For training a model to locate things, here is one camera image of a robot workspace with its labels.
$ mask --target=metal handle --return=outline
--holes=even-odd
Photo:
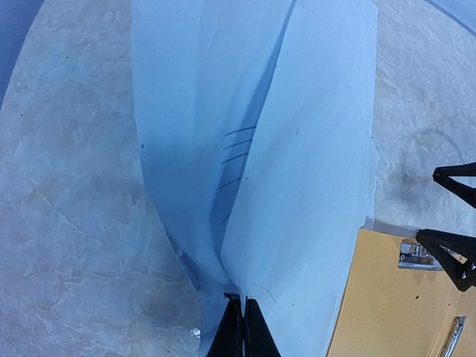
[[[464,328],[464,323],[466,321],[466,316],[459,316],[454,319],[453,326],[446,340],[443,351],[441,352],[440,357],[451,357],[453,355],[454,349],[458,341],[460,340],[461,332]]]
[[[453,257],[459,255],[445,249]],[[403,239],[400,242],[399,268],[411,270],[443,271],[443,267],[421,244],[413,239]]]

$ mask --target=marble floor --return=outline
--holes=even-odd
[[[377,228],[476,234],[431,180],[476,161],[476,38],[379,7]],[[195,356],[199,301],[144,193],[127,0],[46,0],[0,111],[0,356]]]

